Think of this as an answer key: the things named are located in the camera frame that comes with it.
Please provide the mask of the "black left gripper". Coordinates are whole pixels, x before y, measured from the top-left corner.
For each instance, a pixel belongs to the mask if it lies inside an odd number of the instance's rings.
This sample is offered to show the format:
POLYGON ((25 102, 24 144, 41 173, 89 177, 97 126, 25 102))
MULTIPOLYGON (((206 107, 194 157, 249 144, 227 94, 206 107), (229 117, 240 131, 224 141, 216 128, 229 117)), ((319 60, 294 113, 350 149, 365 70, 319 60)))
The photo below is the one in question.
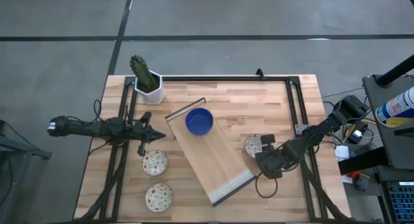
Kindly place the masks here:
POLYGON ((126 127, 126 141, 139 140, 140 146, 137 153, 139 156, 144 156, 145 144, 153 142, 155 140, 165 138, 165 134, 154 129, 149 129, 149 121, 151 119, 151 113, 145 112, 140 119, 135 120, 130 114, 125 115, 127 121, 126 127))

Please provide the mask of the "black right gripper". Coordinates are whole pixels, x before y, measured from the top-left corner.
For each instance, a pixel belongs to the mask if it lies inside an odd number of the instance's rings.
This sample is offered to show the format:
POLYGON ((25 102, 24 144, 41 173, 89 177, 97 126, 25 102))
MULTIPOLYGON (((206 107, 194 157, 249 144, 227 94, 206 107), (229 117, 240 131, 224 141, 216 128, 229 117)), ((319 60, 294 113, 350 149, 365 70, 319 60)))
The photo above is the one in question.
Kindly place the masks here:
POLYGON ((261 151, 255 154, 255 159, 258 160, 256 163, 261 173, 268 179, 282 178, 282 171, 290 168, 293 160, 283 150, 274 149, 274 135, 262 135, 260 141, 261 151))

